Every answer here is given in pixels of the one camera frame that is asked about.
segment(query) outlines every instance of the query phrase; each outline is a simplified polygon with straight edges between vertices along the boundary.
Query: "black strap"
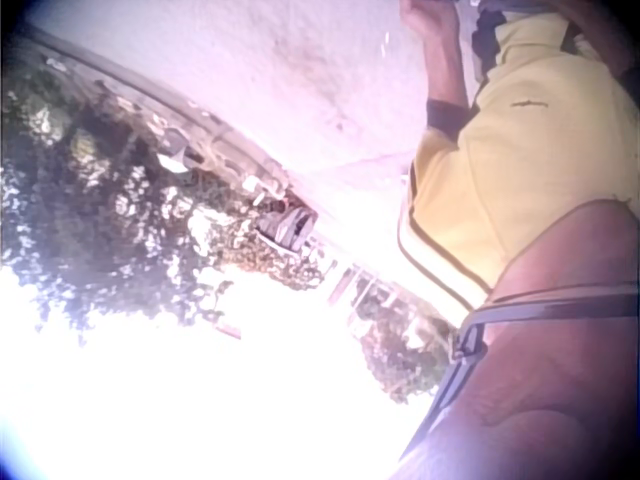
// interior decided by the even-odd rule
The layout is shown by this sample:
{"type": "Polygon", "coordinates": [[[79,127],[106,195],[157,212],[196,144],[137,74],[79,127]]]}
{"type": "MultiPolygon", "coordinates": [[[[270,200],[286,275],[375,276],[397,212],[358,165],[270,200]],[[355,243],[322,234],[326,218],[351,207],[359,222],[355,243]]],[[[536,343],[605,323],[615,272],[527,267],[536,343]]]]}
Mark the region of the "black strap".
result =
{"type": "Polygon", "coordinates": [[[638,316],[638,293],[618,293],[594,297],[539,300],[481,308],[472,313],[460,331],[454,350],[454,363],[444,374],[431,408],[400,457],[403,460],[424,441],[443,409],[458,396],[477,363],[485,356],[484,327],[495,323],[514,323],[575,319],[628,319],[638,316]]]}

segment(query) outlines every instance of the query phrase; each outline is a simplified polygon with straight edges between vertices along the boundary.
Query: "hand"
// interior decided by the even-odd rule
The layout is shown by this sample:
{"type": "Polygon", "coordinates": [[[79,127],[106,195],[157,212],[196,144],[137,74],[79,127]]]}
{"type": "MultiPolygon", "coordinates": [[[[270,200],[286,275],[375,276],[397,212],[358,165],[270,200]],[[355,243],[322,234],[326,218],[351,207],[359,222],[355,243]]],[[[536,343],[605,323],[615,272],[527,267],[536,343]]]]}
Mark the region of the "hand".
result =
{"type": "Polygon", "coordinates": [[[460,33],[460,19],[452,0],[400,0],[402,21],[423,40],[460,33]]]}

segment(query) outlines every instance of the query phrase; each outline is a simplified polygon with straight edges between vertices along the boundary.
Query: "person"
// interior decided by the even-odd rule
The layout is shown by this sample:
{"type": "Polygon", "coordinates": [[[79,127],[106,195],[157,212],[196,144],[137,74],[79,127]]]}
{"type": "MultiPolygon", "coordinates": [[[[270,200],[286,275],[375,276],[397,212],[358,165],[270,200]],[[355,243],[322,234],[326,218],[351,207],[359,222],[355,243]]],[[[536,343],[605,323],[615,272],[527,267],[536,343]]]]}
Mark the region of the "person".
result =
{"type": "Polygon", "coordinates": [[[487,325],[484,358],[390,478],[619,478],[609,467],[637,448],[638,319],[605,299],[637,301],[632,43],[592,1],[485,0],[470,106],[453,2],[400,6],[428,74],[403,253],[470,314],[463,328],[488,307],[580,292],[604,316],[487,325]]]}

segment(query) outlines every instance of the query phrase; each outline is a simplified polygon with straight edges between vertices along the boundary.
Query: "yellow shirt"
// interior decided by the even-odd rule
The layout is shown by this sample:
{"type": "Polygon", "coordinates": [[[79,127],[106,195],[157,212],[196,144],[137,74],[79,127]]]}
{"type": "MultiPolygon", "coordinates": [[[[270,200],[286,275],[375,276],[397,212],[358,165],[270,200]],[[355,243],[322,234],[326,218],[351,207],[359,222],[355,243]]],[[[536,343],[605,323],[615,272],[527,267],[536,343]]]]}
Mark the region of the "yellow shirt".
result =
{"type": "Polygon", "coordinates": [[[560,51],[566,29],[556,14],[499,27],[479,113],[457,144],[428,130],[418,149],[399,244],[454,325],[580,205],[614,199],[640,216],[638,111],[583,37],[579,55],[560,51]]]}

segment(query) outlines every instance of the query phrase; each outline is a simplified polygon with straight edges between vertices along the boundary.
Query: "sky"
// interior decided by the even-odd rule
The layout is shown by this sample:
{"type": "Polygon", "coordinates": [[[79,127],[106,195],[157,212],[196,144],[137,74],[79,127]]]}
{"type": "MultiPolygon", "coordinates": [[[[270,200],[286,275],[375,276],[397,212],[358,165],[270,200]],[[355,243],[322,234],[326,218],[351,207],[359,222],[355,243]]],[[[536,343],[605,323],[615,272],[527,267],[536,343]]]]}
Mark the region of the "sky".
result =
{"type": "Polygon", "coordinates": [[[35,293],[0,272],[0,449],[24,478],[382,479],[429,406],[380,391],[324,290],[244,274],[221,305],[242,341],[110,315],[82,348],[56,315],[35,331],[35,293]]]}

